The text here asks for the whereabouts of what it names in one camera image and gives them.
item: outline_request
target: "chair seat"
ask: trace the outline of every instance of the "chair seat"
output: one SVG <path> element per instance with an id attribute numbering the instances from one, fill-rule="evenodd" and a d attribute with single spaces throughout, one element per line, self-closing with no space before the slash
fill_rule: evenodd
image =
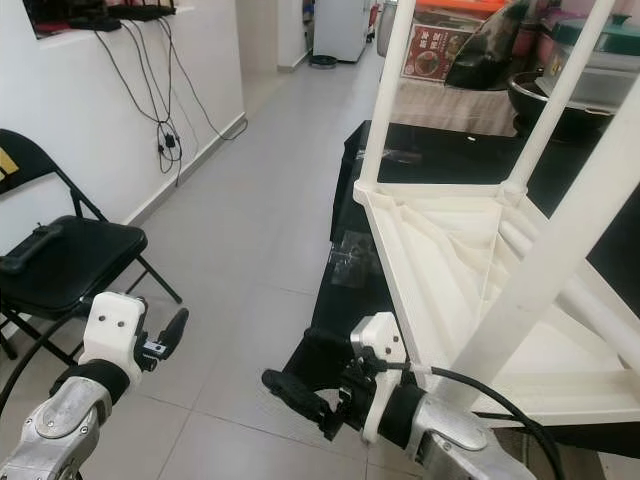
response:
<path id="1" fill-rule="evenodd" d="M 82 297 L 103 291 L 146 248 L 145 233 L 135 227 L 97 220 L 60 217 L 53 239 L 18 275 L 0 273 L 3 304 L 32 315 L 57 318 Z"/>

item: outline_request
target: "black folding chair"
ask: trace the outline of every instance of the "black folding chair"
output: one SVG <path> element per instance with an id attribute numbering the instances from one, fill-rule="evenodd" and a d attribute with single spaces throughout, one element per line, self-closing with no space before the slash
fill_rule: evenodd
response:
<path id="1" fill-rule="evenodd" d="M 40 333 L 20 314 L 56 321 L 78 308 L 83 299 L 102 292 L 136 260 L 142 264 L 144 272 L 127 293 L 150 273 L 177 303 L 182 303 L 182 298 L 142 258 L 147 237 L 141 229 L 110 223 L 44 150 L 22 135 L 0 129 L 0 198 L 27 182 L 52 173 L 69 187 L 75 216 L 60 217 L 45 227 L 55 235 L 47 234 L 49 236 L 40 248 L 31 248 L 34 232 L 2 258 L 0 313 L 6 320 L 0 328 L 11 322 L 37 340 Z M 82 205 L 97 220 L 84 218 Z M 5 228 L 0 219 L 0 230 Z M 20 268 L 3 268 L 3 265 L 14 267 L 15 260 L 20 262 Z M 1 334 L 0 346 L 10 358 L 16 357 L 16 352 Z M 43 346 L 69 365 L 75 364 L 73 357 L 82 348 L 80 344 L 72 352 L 65 353 L 52 342 Z"/>

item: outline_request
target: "white wall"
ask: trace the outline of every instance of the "white wall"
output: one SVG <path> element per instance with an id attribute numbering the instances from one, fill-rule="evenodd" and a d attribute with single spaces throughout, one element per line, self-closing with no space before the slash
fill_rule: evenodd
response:
<path id="1" fill-rule="evenodd" d="M 234 0 L 181 4 L 194 8 L 169 20 L 176 47 L 213 121 L 225 129 L 243 111 Z M 166 91 L 163 37 L 155 23 L 142 28 Z M 136 97 L 150 109 L 131 38 L 124 29 L 103 35 Z M 175 70 L 177 94 L 197 135 L 196 141 L 174 102 L 186 165 L 215 135 Z M 0 1 L 0 127 L 38 143 L 114 221 L 126 221 L 174 178 L 175 170 L 171 177 L 160 173 L 155 125 L 134 109 L 93 33 L 38 41 L 22 0 Z M 66 192 L 53 180 L 24 194 L 1 197 L 0 254 L 24 238 L 36 222 L 70 211 Z"/>
<path id="2" fill-rule="evenodd" d="M 242 73 L 275 72 L 278 0 L 236 0 Z"/>
<path id="3" fill-rule="evenodd" d="M 306 54 L 302 0 L 278 0 L 278 65 L 293 67 Z"/>

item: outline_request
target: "black pot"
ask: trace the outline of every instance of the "black pot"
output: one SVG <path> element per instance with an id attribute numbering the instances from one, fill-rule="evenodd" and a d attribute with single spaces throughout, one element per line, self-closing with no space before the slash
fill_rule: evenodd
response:
<path id="1" fill-rule="evenodd" d="M 507 82 L 509 100 L 518 112 L 519 120 L 533 127 L 547 104 L 548 97 L 536 85 L 542 73 L 524 72 L 512 75 Z M 613 118 L 611 112 L 597 109 L 567 107 L 560 117 L 553 137 L 562 140 L 581 140 L 598 135 Z"/>

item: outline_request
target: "gray tile floor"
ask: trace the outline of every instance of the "gray tile floor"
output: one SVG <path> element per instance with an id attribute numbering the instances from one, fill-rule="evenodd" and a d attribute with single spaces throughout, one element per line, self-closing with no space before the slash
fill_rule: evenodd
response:
<path id="1" fill-rule="evenodd" d="M 145 223 L 147 256 L 183 294 L 191 320 L 175 355 L 115 408 L 86 479 L 415 478 L 394 447 L 367 448 L 348 428 L 327 442 L 260 383 L 311 320 L 343 142 L 371 117 L 381 69 L 371 48 L 357 65 L 303 65 Z M 138 293 L 157 334 L 177 307 L 152 280 Z M 56 340 L 72 345 L 81 331 L 69 326 Z M 2 364 L 0 382 L 11 366 Z M 3 418 L 0 457 L 61 369 L 37 355 Z"/>

